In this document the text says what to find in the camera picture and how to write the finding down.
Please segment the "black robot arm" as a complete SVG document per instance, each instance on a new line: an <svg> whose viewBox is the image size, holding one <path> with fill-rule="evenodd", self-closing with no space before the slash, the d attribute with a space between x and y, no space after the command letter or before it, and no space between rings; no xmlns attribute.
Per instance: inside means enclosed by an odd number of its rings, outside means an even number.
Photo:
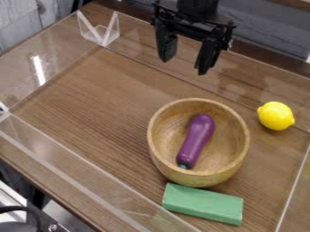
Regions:
<svg viewBox="0 0 310 232"><path fill-rule="evenodd" d="M236 25L232 20L216 20L219 0L176 0L167 6L155 0L149 24L155 29L156 49L167 63L176 55L178 35L200 42L194 68L203 75L214 68L219 54L232 44Z"/></svg>

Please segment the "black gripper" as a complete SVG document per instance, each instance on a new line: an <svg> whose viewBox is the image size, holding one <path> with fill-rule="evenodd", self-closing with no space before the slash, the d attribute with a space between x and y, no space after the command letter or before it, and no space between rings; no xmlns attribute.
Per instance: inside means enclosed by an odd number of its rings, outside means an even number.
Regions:
<svg viewBox="0 0 310 232"><path fill-rule="evenodd" d="M155 28L158 55L167 63L176 53L178 35L202 41L195 62L198 75L214 67L220 50L232 44L232 20L218 14L219 0L153 0L151 25Z"/></svg>

